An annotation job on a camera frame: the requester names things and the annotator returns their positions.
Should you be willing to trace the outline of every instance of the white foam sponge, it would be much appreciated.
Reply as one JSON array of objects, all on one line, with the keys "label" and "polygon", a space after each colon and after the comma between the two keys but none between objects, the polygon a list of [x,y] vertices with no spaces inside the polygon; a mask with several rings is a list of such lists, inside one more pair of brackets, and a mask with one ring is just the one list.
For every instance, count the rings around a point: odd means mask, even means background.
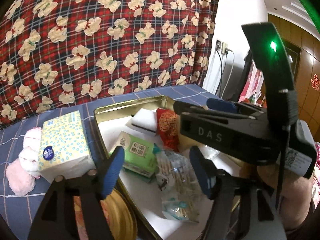
[{"label": "white foam sponge", "polygon": [[143,133],[156,135],[157,132],[157,114],[141,108],[131,120],[131,124],[143,130]]}]

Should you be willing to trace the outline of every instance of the tissue box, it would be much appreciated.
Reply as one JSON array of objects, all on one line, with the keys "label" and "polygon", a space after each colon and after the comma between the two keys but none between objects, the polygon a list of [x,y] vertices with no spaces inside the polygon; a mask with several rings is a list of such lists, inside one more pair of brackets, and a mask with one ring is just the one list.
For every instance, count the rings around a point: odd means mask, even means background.
[{"label": "tissue box", "polygon": [[154,151],[160,151],[160,149],[154,143],[122,131],[109,155],[117,146],[122,146],[124,149],[124,168],[148,178],[155,173],[157,161]]},{"label": "tissue box", "polygon": [[48,181],[58,175],[76,178],[95,169],[84,136],[79,111],[44,122],[42,127],[38,170]]}]

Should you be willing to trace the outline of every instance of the clear plastic wrapper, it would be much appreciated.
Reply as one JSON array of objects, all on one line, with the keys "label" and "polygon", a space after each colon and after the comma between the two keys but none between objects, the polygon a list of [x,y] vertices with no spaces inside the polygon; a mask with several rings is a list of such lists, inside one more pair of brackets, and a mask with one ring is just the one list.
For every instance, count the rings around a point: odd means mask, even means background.
[{"label": "clear plastic wrapper", "polygon": [[203,157],[205,157],[206,159],[211,160],[211,161],[213,161],[220,154],[220,151],[218,151],[212,147],[209,147],[207,145],[201,145],[201,146],[199,146],[199,149],[200,149]]},{"label": "clear plastic wrapper", "polygon": [[156,154],[162,213],[167,219],[198,222],[201,189],[190,160],[173,151]]}]

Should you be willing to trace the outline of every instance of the ceiling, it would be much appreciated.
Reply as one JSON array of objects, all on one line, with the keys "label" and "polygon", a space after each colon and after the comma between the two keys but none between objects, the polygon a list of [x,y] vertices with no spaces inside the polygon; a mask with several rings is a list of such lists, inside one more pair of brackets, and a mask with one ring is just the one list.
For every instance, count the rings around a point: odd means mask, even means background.
[{"label": "ceiling", "polygon": [[298,0],[264,0],[264,2],[268,13],[298,25],[320,40],[320,34]]}]

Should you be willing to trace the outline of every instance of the red paper cutout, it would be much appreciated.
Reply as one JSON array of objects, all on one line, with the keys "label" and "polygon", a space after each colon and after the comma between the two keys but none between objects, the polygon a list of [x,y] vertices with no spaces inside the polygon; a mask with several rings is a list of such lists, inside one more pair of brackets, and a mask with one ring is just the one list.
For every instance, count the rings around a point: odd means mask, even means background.
[{"label": "red paper cutout", "polygon": [[318,79],[317,74],[315,74],[313,76],[313,79],[311,79],[311,83],[312,83],[312,88],[314,88],[315,90],[319,90],[319,85],[320,85],[320,80]]}]

